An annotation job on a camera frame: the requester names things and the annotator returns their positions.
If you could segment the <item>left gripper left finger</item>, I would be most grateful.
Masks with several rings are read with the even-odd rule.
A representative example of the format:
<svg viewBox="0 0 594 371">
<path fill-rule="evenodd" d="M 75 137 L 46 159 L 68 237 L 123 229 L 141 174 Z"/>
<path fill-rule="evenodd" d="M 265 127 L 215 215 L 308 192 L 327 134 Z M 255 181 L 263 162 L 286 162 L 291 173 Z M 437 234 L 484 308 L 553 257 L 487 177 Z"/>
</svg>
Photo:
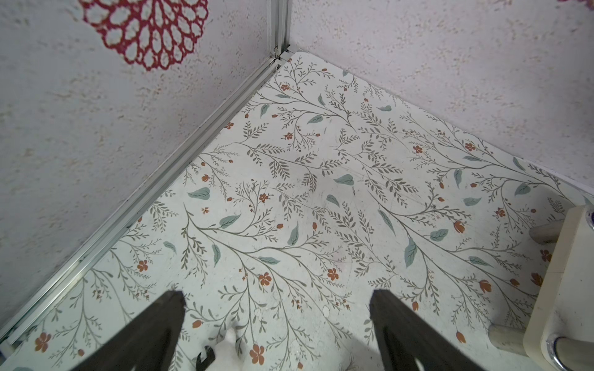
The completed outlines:
<svg viewBox="0 0 594 371">
<path fill-rule="evenodd" d="M 167 370 L 185 317 L 181 291 L 156 299 L 75 370 Z"/>
</svg>

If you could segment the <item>floral table mat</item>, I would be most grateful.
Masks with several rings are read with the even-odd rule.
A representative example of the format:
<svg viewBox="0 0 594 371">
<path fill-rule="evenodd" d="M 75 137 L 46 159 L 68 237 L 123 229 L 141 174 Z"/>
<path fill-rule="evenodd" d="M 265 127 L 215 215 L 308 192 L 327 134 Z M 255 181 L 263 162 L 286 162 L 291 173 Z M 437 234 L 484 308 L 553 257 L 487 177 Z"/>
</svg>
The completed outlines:
<svg viewBox="0 0 594 371">
<path fill-rule="evenodd" d="M 296 53 L 3 369 L 71 369 L 176 290 L 187 311 L 173 370 L 228 329 L 248 370 L 379 370 L 369 302 L 388 289 L 482 367 L 533 370 L 487 329 L 528 324 L 552 258 L 529 230 L 592 202 Z"/>
</svg>

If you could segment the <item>white two-tier shelf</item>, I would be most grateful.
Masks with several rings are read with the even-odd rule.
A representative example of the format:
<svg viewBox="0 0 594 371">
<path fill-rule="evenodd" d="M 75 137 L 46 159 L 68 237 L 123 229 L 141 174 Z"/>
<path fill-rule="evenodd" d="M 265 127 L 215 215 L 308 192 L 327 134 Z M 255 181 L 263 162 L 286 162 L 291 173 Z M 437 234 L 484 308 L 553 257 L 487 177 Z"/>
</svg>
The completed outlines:
<svg viewBox="0 0 594 371">
<path fill-rule="evenodd" d="M 497 349 L 530 358 L 543 370 L 593 368 L 593 207 L 574 207 L 563 221 L 534 227 L 530 237 L 552 249 L 527 328 L 492 325 Z"/>
</svg>

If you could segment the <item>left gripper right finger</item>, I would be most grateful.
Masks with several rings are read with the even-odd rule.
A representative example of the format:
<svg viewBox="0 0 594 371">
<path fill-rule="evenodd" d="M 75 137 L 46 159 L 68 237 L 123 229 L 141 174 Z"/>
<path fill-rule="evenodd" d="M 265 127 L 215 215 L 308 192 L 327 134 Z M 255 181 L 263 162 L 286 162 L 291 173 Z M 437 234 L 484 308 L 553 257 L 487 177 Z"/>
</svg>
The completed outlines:
<svg viewBox="0 0 594 371">
<path fill-rule="evenodd" d="M 481 370 L 389 290 L 373 292 L 371 321 L 386 370 Z"/>
</svg>

